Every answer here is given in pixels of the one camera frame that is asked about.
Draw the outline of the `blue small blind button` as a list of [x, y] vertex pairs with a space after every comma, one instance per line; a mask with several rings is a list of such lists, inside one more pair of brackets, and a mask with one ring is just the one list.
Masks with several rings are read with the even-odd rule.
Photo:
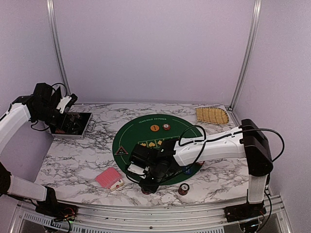
[[185, 174], [185, 175], [192, 175], [192, 174], [193, 174], [193, 169], [192, 169], [192, 167], [186, 166], [186, 167], [184, 167], [182, 170], [183, 170], [183, 174]]

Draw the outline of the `orange big blind button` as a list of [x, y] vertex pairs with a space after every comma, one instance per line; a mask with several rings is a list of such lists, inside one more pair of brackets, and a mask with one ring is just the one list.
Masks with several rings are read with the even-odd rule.
[[151, 131], [153, 131], [153, 132], [157, 132], [157, 131], [159, 131], [160, 127], [159, 127], [158, 125], [152, 125], [152, 126], [150, 127], [150, 129], [151, 129]]

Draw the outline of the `red poker chips moved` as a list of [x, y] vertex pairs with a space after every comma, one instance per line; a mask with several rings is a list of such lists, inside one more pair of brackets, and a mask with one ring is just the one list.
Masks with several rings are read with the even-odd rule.
[[166, 131], [169, 130], [169, 129], [171, 128], [169, 124], [163, 124], [162, 127], [163, 127], [163, 129], [166, 130]]

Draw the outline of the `black triangular all-in button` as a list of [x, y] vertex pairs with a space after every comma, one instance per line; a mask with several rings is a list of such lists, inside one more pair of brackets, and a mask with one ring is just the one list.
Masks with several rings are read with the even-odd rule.
[[115, 156], [123, 156], [128, 155], [128, 152], [125, 150], [123, 146], [120, 146], [114, 154]]

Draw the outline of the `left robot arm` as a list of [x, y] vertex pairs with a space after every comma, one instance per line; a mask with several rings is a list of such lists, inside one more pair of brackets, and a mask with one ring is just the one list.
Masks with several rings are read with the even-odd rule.
[[[61, 97], [60, 89], [46, 83], [38, 83], [33, 94], [15, 99], [0, 118], [0, 150], [3, 150], [12, 136], [26, 122], [43, 121], [49, 126], [59, 127], [64, 112], [77, 97]], [[43, 209], [51, 216], [61, 212], [61, 204], [56, 199], [55, 190], [16, 177], [4, 165], [0, 166], [0, 193], [13, 195], [42, 203]]]

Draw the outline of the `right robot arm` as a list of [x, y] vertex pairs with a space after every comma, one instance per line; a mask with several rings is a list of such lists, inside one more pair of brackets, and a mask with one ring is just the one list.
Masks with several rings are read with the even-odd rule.
[[264, 199], [268, 175], [273, 170], [268, 138], [250, 119], [229, 131], [199, 137], [165, 139], [158, 149], [137, 144], [129, 157], [129, 174], [140, 177], [139, 186], [154, 193], [160, 185], [196, 163], [223, 158], [246, 158], [249, 174], [244, 217], [252, 217]]

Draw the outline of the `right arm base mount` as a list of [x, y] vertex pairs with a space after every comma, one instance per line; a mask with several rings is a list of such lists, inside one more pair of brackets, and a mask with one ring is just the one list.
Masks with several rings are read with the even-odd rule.
[[261, 204], [240, 204], [224, 208], [227, 222], [245, 220], [267, 213], [265, 207]]

